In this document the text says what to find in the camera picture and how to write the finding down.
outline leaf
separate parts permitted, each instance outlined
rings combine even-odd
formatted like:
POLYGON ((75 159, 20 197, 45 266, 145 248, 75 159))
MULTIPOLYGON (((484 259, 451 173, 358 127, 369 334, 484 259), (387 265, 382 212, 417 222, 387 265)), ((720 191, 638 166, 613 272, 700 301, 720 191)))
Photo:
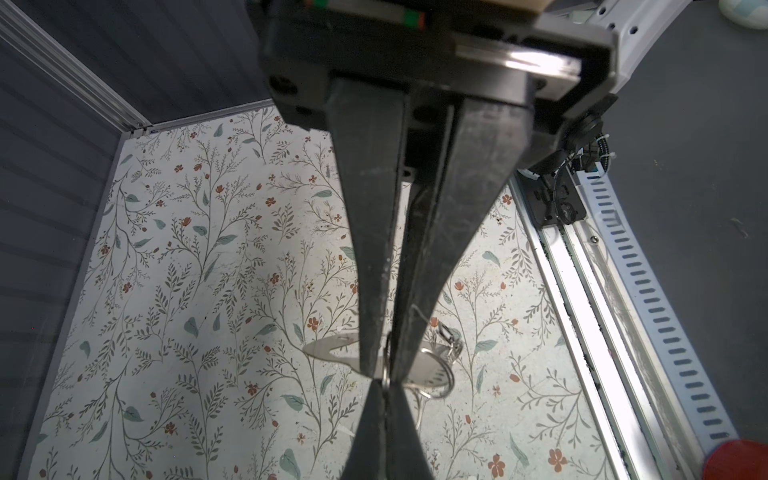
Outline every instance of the leaf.
POLYGON ((528 462, 528 457, 523 453, 523 451, 518 447, 518 444, 515 443, 515 440, 512 439, 512 434, 509 434, 509 443, 512 446, 512 451, 515 453, 515 456, 520 460, 520 463, 523 464, 524 467, 527 467, 530 465, 528 462))
POLYGON ((194 321, 194 317, 191 316, 189 320, 184 322, 184 330, 194 335, 195 338, 197 338, 197 334, 200 333, 197 331, 197 324, 194 321))
POLYGON ((141 415, 139 415, 139 411, 136 410, 134 407, 128 407, 125 409, 125 412, 123 412, 123 418, 126 420, 130 420, 132 422, 143 422, 144 419, 141 418, 141 415))
POLYGON ((301 470, 299 470, 299 464, 296 463, 296 457, 293 456, 293 450, 286 449, 286 452, 280 456, 280 467, 293 475, 296 480, 301 479, 301 470))
POLYGON ((107 420, 106 422, 104 422, 104 424, 103 424, 103 425, 101 426, 101 428, 98 430, 98 432, 96 433, 96 435, 94 435, 94 438, 92 438, 92 439, 91 439, 91 441, 90 441, 90 442, 88 442, 88 443, 98 442, 98 441, 99 441, 99 439, 100 439, 102 436, 104 436, 104 432, 106 432, 106 431, 107 431, 107 424, 108 424, 108 423, 109 423, 109 421, 108 421, 108 420, 107 420))
POLYGON ((91 356, 91 344, 87 340, 80 344, 80 350, 85 352, 85 358, 91 356))
POLYGON ((277 330, 277 325, 274 323, 268 323, 265 326, 261 327, 261 330, 257 333, 257 335, 266 335, 267 333, 272 333, 275 330, 277 330))
POLYGON ((299 340, 301 340, 301 343, 304 343, 304 332, 301 331, 301 327, 298 323, 293 324, 293 331, 296 334, 296 336, 299 337, 299 340))
POLYGON ((219 237, 219 240, 216 240, 217 245, 227 245, 232 240, 236 239, 237 235, 224 235, 223 237, 219 237))
POLYGON ((478 381, 477 381, 477 383, 475 384, 475 386, 477 387, 477 389, 476 389, 476 390, 477 390, 478 392, 480 391, 480 387, 482 387, 482 380, 483 380, 484 378, 485 378, 485 365, 483 365, 483 366, 482 366, 482 368, 480 369, 480 373, 478 373, 478 381))
POLYGON ((281 395, 282 398, 286 400, 286 403, 288 406, 297 412, 301 412, 301 409, 304 408, 304 400, 300 396, 295 395, 281 395))
POLYGON ((481 342, 477 342, 475 345, 475 353, 488 352, 490 349, 496 346, 496 343, 498 343, 496 340, 483 340, 481 342))
POLYGON ((353 250, 352 247, 341 247, 341 251, 343 251, 351 261, 355 261, 355 250, 353 250))
POLYGON ((205 270, 205 275, 203 276, 204 282, 208 280, 208 276, 210 275, 211 272, 214 271, 214 265, 216 265, 216 260, 219 260, 219 257, 216 257, 214 261, 211 262, 210 266, 208 267, 208 270, 205 270))
POLYGON ((492 261, 497 266, 502 266, 501 262, 498 261, 498 257, 494 255, 493 252, 491 252, 490 250, 486 250, 485 252, 483 252, 482 257, 485 258, 486 260, 492 261))
POLYGON ((326 389, 328 388, 328 384, 331 383, 331 379, 335 373, 331 373, 330 375, 326 375, 326 377, 323 379, 322 382, 320 382, 320 395, 326 392, 326 389))

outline white round object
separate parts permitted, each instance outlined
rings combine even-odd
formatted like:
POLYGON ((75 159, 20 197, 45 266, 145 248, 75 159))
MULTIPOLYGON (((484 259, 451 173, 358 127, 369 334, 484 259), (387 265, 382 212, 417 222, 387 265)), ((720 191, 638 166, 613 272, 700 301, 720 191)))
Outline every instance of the white round object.
POLYGON ((720 0, 720 11, 733 23, 768 30, 768 0, 720 0))

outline floral wallpaper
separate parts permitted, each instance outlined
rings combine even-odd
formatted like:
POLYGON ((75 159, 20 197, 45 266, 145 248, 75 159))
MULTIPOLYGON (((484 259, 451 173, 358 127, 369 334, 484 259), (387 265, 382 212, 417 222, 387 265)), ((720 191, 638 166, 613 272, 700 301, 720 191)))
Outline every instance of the floral wallpaper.
MULTIPOLYGON (((301 350, 357 322, 329 135, 274 108, 153 134, 109 188, 30 478, 338 478, 369 380, 301 350)), ((465 342, 435 478, 612 478, 508 192, 431 317, 465 342)))

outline red flower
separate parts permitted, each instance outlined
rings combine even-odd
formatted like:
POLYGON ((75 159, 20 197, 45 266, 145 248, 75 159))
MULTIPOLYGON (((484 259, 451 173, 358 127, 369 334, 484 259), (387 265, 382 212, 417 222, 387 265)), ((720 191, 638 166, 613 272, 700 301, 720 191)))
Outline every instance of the red flower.
POLYGON ((563 465, 568 463, 568 460, 563 456, 563 452, 560 451, 560 449, 550 450, 549 451, 549 465, 554 465, 554 471, 555 473, 560 473, 563 471, 563 465))
POLYGON ((488 468, 491 469, 491 475, 493 475, 493 478, 504 476, 504 468, 507 465, 504 465, 504 462, 502 462, 500 458, 501 457, 498 456, 497 453, 496 455, 493 455, 493 462, 488 462, 488 468))

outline red round object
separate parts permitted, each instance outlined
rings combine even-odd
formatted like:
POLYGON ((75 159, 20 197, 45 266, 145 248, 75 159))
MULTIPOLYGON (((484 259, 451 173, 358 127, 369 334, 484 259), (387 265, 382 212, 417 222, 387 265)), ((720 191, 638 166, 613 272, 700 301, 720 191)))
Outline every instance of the red round object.
POLYGON ((731 440, 717 447, 704 464, 703 480, 768 480, 768 445, 731 440))

